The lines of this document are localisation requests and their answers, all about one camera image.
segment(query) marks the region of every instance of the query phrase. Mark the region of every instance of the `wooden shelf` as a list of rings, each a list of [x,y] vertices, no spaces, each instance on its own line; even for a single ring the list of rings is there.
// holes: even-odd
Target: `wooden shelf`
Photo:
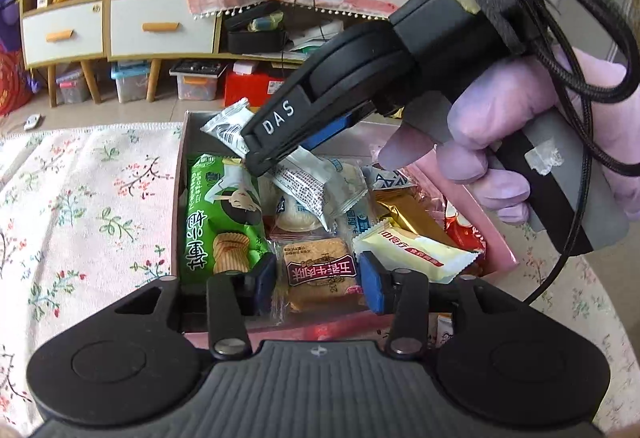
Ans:
[[[102,0],[68,0],[61,3],[57,3],[57,4],[50,4],[49,6],[45,6],[44,8],[36,8],[35,10],[29,10],[25,12],[22,16],[26,18],[34,15],[39,15],[41,13],[50,12],[52,10],[59,10],[60,8],[73,6],[75,4],[84,4],[84,3],[101,2],[101,1]]]
[[[263,60],[265,62],[284,62],[285,64],[302,64],[304,60],[297,58],[287,58],[287,53],[284,57],[279,56],[261,56],[261,55],[236,55],[235,53],[214,53],[211,58],[228,58],[231,60]]]

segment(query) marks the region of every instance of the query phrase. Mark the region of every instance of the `floral tablecloth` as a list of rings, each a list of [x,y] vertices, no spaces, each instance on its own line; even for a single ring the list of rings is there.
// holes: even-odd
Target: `floral tablecloth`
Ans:
[[[40,423],[24,378],[43,342],[169,271],[179,123],[0,139],[0,415]],[[544,233],[495,220],[521,264],[498,286],[524,298],[557,254]],[[596,344],[611,367],[596,423],[640,421],[640,369],[588,262],[571,259],[534,306]]]
[[[42,421],[24,376],[36,348],[169,272],[180,130],[0,139],[0,416],[23,435]]]

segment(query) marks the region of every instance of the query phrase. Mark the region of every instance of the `green snack package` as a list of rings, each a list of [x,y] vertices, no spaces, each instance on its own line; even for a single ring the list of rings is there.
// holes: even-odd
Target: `green snack package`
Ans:
[[[204,283],[214,273],[248,272],[269,251],[258,180],[240,159],[208,154],[197,159],[190,173],[180,281]]]

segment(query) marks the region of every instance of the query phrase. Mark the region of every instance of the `red snack package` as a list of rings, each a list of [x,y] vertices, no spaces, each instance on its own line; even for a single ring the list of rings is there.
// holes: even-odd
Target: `red snack package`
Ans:
[[[462,250],[482,253],[482,256],[474,264],[462,271],[462,273],[471,275],[482,275],[482,262],[486,254],[484,237],[448,200],[444,217],[444,231]]]

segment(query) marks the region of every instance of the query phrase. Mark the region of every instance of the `white drawer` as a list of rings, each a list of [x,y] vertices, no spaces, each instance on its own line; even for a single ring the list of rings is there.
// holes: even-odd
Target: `white drawer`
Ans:
[[[91,55],[102,49],[102,2],[76,4],[22,20],[24,59],[28,66]]]
[[[214,29],[187,0],[112,0],[110,56],[213,53]]]

